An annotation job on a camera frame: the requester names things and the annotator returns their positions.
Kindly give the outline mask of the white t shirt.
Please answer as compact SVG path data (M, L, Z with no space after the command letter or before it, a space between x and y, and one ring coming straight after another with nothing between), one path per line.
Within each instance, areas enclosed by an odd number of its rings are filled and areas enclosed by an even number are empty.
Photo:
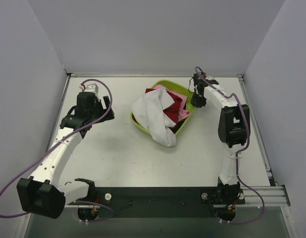
M171 128L176 125L164 112L175 103L166 88L150 91L131 105L131 112L136 121L145 128L152 139L166 147L176 145L176 136Z

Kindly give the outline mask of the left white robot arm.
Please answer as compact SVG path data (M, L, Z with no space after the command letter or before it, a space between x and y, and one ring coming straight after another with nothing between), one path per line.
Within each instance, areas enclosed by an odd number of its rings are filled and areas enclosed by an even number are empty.
M76 178L60 185L59 180L70 156L92 124L114 119L113 111L103 108L109 105L109 97L100 100L96 89L86 89L77 95L76 105L61 120L54 149L29 178L21 178L17 183L23 211L56 219L67 204L79 200L90 204L99 200L93 181Z

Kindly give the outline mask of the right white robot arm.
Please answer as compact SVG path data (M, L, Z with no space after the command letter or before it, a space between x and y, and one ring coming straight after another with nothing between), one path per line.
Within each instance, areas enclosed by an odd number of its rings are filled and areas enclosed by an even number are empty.
M192 79L191 104L202 108L209 101L220 113L218 137L223 143L225 157L218 178L218 196L221 200L237 198L240 192L240 155L249 146L249 106L241 104L235 94L227 96L212 77L203 79L196 73Z

